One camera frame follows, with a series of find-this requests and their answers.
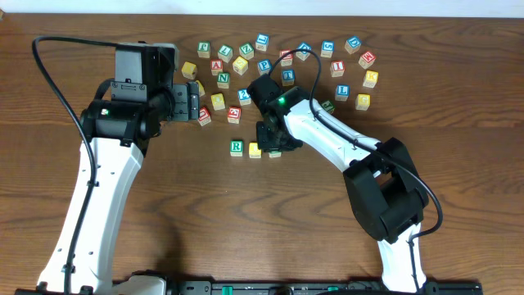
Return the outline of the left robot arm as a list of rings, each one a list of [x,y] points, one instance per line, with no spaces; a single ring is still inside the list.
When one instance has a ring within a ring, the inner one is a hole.
[[[79,172],[56,247],[32,294],[175,294],[177,284],[154,271],[115,282],[115,242],[125,203],[151,139],[162,125],[199,116],[199,86],[174,82],[179,50],[172,43],[111,43],[115,75],[77,115],[32,42],[34,60],[82,139]]]

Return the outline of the yellow O block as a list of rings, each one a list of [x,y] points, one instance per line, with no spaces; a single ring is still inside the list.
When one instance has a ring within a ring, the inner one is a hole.
[[[261,158],[262,151],[259,149],[259,145],[256,142],[249,143],[248,149],[249,158]]]
[[[212,94],[210,96],[212,106],[215,111],[220,111],[225,108],[224,95],[222,93]]]

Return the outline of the green B block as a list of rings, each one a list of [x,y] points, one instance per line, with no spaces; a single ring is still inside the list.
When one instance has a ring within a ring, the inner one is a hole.
[[[282,156],[282,153],[280,151],[274,151],[274,152],[269,153],[270,158],[276,158],[276,157],[281,157],[281,156]]]

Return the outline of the green R block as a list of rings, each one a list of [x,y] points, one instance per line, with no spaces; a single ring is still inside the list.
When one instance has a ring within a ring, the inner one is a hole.
[[[241,140],[232,140],[230,142],[229,151],[231,157],[241,157],[243,155],[244,144]]]

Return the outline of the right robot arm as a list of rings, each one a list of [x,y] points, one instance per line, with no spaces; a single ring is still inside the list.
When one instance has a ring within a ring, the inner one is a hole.
[[[396,138],[382,143],[356,132],[308,91],[285,91],[267,74],[247,92],[263,116],[256,125],[259,148],[290,152],[308,144],[339,169],[355,219],[379,246],[383,284],[416,293],[426,282],[417,235],[429,197],[406,146]]]

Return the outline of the blue T block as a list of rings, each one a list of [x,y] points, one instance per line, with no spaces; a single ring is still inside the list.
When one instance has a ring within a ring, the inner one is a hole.
[[[295,83],[295,71],[293,69],[283,70],[281,73],[282,86],[293,86]]]

